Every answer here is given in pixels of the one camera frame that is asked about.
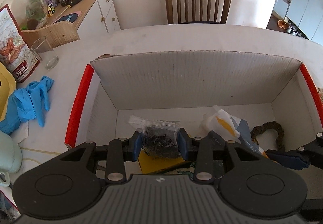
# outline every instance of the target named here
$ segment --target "rubik's cube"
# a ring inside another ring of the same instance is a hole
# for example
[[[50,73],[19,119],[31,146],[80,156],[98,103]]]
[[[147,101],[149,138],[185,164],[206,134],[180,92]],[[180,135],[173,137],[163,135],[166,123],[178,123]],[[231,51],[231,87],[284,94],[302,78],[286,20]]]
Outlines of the rubik's cube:
[[[53,3],[48,4],[48,17],[52,17],[54,13],[55,9]]]

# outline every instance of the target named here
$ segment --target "cardboard box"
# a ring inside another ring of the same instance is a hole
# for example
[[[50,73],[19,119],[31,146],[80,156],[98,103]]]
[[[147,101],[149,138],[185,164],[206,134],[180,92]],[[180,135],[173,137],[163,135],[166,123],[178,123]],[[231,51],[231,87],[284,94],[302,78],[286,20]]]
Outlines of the cardboard box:
[[[213,105],[245,119],[250,129],[276,120],[285,131],[286,150],[315,139],[322,131],[323,107],[300,61],[257,53],[176,51],[102,56],[86,66],[68,123],[65,143],[97,145],[130,138],[131,115],[180,121],[194,137],[203,114]],[[275,134],[259,137],[263,149],[275,149]],[[139,173],[127,162],[126,172]],[[298,172],[308,198],[323,198],[322,170]]]

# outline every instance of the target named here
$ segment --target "wooden countertop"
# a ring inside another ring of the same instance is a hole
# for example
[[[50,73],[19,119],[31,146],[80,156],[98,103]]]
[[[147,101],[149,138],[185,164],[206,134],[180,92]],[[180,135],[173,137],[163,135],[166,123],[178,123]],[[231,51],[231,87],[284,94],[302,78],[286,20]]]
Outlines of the wooden countertop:
[[[54,21],[56,21],[58,18],[62,16],[66,16],[70,13],[73,13],[75,11],[81,11],[81,14],[78,16],[76,21],[73,23],[73,26],[75,26],[75,29],[77,30],[79,26],[81,25],[84,17],[88,13],[88,11],[91,9],[92,5],[94,4],[96,0],[82,0],[77,5],[73,6],[72,8],[67,9],[64,11],[61,15],[59,15],[66,7],[62,7],[60,4],[55,8],[55,13],[52,17],[48,18],[47,26],[52,24]]]

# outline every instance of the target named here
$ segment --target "light green kettle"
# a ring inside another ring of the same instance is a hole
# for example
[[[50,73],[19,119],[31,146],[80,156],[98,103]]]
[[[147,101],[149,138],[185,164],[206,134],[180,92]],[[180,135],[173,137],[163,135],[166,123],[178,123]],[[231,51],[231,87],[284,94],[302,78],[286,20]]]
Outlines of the light green kettle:
[[[22,161],[20,147],[11,137],[0,131],[0,174],[4,174],[5,181],[0,178],[0,186],[9,186],[9,173],[16,173]]]

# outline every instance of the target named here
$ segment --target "metal screw head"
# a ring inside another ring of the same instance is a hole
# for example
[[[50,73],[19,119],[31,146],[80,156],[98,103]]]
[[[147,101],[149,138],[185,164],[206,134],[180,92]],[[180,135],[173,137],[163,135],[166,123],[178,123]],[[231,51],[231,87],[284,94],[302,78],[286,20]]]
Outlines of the metal screw head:
[[[208,172],[199,172],[196,174],[196,178],[198,180],[210,180],[212,178],[212,175]]]
[[[120,180],[122,180],[122,178],[123,178],[123,175],[121,173],[117,173],[117,172],[110,173],[107,176],[107,179],[111,180],[111,181],[120,181]]]

